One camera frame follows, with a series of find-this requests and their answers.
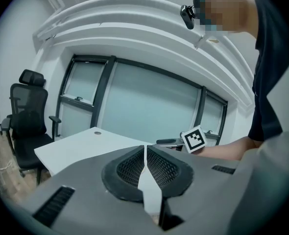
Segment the black slot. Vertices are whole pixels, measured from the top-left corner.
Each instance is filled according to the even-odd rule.
[[[220,166],[220,165],[215,165],[212,167],[213,170],[217,170],[220,172],[224,172],[224,173],[228,173],[228,174],[234,174],[236,169],[233,168],[228,168],[228,167],[224,167],[224,166]]]
[[[73,188],[62,186],[33,217],[45,226],[50,227],[74,192]]]
[[[161,211],[160,211],[160,219],[159,219],[159,226],[164,230],[167,231],[171,228],[174,228],[184,221],[170,212],[168,201],[166,198],[162,198],[161,204]]]

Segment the person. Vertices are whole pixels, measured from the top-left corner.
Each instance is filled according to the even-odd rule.
[[[256,38],[259,57],[252,86],[255,111],[248,136],[193,152],[199,156],[240,160],[247,150],[259,148],[263,141],[282,132],[266,96],[289,66],[289,16],[283,10],[283,0],[193,1],[200,24],[214,25],[217,30],[248,32]]]

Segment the window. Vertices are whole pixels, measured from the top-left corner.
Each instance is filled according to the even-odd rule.
[[[104,66],[105,64],[88,61],[75,62],[64,96],[92,105]]]
[[[174,73],[115,56],[73,57],[60,90],[58,133],[68,137],[94,126],[155,143],[200,125],[217,145],[227,102]]]
[[[122,63],[117,63],[112,72],[98,127],[151,143],[177,138],[193,127],[198,88]]]

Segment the black mesh office chair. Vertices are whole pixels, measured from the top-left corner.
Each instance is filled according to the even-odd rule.
[[[12,115],[2,121],[1,128],[6,131],[9,145],[16,156],[19,171],[24,177],[24,171],[37,169],[37,185],[40,183],[41,171],[44,165],[36,156],[34,149],[54,142],[54,133],[57,123],[61,120],[55,116],[53,121],[52,138],[46,134],[44,110],[48,92],[43,88],[45,79],[42,74],[24,70],[19,81],[22,84],[13,84],[10,91]],[[13,129],[12,140],[10,128]]]

